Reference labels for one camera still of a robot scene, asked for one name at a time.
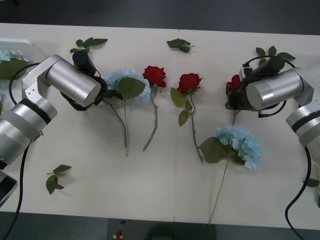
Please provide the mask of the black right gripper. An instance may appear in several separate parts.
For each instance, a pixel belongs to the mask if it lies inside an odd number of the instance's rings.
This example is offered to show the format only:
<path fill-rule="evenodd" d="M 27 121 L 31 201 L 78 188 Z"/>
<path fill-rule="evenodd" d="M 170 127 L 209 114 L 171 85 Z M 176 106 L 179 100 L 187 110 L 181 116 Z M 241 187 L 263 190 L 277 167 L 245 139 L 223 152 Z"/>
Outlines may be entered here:
<path fill-rule="evenodd" d="M 248 108 L 247 92 L 242 83 L 239 83 L 228 94 L 228 104 L 233 110 L 246 110 Z"/>

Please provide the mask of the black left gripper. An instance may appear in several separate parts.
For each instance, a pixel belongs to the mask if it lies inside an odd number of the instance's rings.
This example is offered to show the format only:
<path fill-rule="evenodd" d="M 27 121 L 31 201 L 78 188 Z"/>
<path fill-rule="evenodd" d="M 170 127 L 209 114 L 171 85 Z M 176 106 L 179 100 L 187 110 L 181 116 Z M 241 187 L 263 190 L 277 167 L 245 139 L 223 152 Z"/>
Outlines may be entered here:
<path fill-rule="evenodd" d="M 104 98 L 112 98 L 113 97 L 113 90 L 109 88 L 108 84 L 106 81 L 101 77 L 101 85 L 103 88 L 103 93 L 104 93 Z"/>

